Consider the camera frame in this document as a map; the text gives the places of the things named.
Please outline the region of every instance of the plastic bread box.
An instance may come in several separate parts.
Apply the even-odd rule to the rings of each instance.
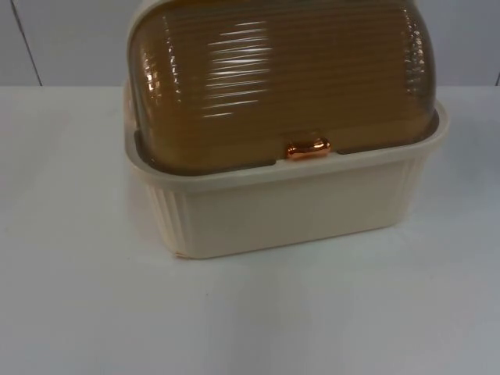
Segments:
[[[410,0],[150,0],[127,58],[127,155],[186,258],[395,224],[448,129]]]

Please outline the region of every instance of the cream plastic base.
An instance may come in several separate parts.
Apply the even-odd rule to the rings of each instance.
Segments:
[[[203,259],[388,227],[400,221],[423,165],[444,139],[448,117],[420,143],[351,155],[180,177],[137,153],[126,91],[126,150],[146,183],[171,252]]]

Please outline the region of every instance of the amber transparent lid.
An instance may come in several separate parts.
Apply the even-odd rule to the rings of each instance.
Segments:
[[[170,173],[433,131],[434,58],[411,1],[173,0],[136,24],[128,62],[142,155]]]

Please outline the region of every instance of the white background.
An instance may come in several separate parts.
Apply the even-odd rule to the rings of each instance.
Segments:
[[[43,85],[120,85],[127,26],[140,0],[14,0]],[[498,0],[419,0],[441,85],[494,85]],[[37,84],[9,0],[0,0],[0,84]]]

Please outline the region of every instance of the white table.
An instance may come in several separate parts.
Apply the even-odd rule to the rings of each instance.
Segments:
[[[0,89],[0,373],[498,375],[500,88],[397,227],[173,258],[123,153],[118,88]]]

